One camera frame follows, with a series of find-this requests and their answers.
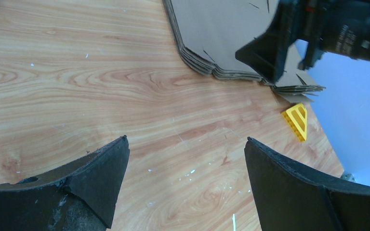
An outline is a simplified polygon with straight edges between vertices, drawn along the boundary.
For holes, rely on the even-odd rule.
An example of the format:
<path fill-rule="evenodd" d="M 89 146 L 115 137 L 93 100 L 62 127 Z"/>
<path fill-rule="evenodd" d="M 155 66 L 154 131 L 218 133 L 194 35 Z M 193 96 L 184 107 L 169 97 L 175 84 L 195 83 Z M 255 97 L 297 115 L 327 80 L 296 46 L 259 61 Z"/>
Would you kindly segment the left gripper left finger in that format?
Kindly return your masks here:
<path fill-rule="evenodd" d="M 53 170 L 0 184 L 0 231 L 111 228 L 129 156 L 122 136 Z"/>

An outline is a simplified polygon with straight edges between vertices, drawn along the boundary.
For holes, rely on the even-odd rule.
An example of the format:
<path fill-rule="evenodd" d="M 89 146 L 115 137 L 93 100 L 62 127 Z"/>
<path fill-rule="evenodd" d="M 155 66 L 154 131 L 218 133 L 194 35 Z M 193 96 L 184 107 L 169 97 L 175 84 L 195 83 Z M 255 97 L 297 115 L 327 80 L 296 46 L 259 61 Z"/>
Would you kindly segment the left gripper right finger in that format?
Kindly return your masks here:
<path fill-rule="evenodd" d="M 245 160 L 264 231 L 370 231 L 370 186 L 343 180 L 248 138 Z"/>

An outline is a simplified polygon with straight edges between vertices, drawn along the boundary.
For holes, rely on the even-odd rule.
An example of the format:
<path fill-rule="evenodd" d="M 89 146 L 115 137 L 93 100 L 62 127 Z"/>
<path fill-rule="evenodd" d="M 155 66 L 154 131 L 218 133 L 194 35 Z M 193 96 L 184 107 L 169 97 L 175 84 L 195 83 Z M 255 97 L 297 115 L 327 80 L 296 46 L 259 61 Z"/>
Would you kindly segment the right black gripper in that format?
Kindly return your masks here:
<path fill-rule="evenodd" d="M 370 62 L 370 0 L 286 0 L 268 29 L 235 58 L 276 84 L 298 39 L 308 43 L 300 70 L 312 68 L 327 52 Z"/>

